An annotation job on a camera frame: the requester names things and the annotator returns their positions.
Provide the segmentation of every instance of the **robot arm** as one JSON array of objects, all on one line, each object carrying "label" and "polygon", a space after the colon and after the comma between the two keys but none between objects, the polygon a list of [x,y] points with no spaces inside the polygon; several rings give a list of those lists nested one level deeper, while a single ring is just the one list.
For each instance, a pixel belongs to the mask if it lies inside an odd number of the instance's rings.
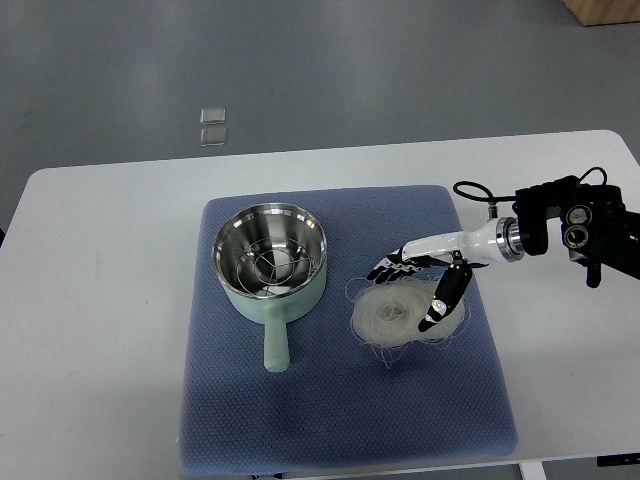
[{"label": "robot arm", "polygon": [[[602,185],[583,184],[593,170],[604,176]],[[461,184],[484,190],[488,197],[463,194]],[[620,189],[606,185],[601,168],[581,178],[569,176],[516,191],[514,197],[493,197],[472,182],[459,182],[454,190],[467,198],[490,203],[497,216],[497,201],[514,201],[512,217],[492,218],[475,232],[454,232],[408,242],[379,262],[367,277],[376,283],[413,275],[423,268],[448,265],[435,291],[420,331],[445,318],[461,300],[471,281],[472,268],[520,260],[524,253],[542,255],[549,245],[547,220],[559,217],[562,241],[569,259],[587,268],[587,285],[600,284],[601,264],[640,279],[640,214],[627,212]]]}]

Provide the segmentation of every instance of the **white table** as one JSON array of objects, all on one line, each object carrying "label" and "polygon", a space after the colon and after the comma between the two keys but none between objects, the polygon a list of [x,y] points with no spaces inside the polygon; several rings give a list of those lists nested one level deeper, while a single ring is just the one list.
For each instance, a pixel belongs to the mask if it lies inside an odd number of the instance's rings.
[{"label": "white table", "polygon": [[[640,168],[608,131],[37,172],[0,249],[0,478],[179,477],[195,248],[208,200],[451,188],[462,179],[507,195],[594,165],[640,211]],[[453,199],[465,229],[485,221],[484,205]],[[547,255],[476,271],[520,443],[508,458],[458,465],[640,450],[640,282],[604,268],[600,288],[587,288],[558,227],[550,222]]]}]

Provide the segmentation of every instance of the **gray floor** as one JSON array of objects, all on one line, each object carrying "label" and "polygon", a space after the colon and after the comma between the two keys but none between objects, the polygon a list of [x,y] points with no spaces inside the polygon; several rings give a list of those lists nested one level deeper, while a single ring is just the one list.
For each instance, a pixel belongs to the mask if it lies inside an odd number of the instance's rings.
[{"label": "gray floor", "polygon": [[[0,227],[46,167],[601,128],[640,158],[639,84],[640,24],[584,28],[560,0],[2,2]],[[199,147],[207,106],[224,146]]]}]

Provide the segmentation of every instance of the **blue mat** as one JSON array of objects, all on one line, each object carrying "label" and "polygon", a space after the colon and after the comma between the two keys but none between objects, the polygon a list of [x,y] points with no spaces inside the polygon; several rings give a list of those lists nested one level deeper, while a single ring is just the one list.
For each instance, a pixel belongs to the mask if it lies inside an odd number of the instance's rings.
[{"label": "blue mat", "polygon": [[[313,213],[328,241],[327,289],[288,324],[291,366],[268,373],[264,327],[237,313],[211,264],[219,228],[240,210],[287,202]],[[344,289],[416,238],[460,230],[439,186],[222,198],[204,209],[180,432],[187,476],[256,474],[508,455],[518,442],[475,280],[466,329],[446,349],[411,344],[387,369],[351,332]]]}]

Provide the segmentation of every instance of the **pot handle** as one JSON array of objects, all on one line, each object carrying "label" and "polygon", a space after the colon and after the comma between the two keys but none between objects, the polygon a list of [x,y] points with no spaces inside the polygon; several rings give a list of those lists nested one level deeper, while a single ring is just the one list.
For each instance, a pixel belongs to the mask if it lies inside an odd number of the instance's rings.
[{"label": "pot handle", "polygon": [[264,368],[271,373],[284,372],[290,362],[284,309],[267,308],[264,321]]}]

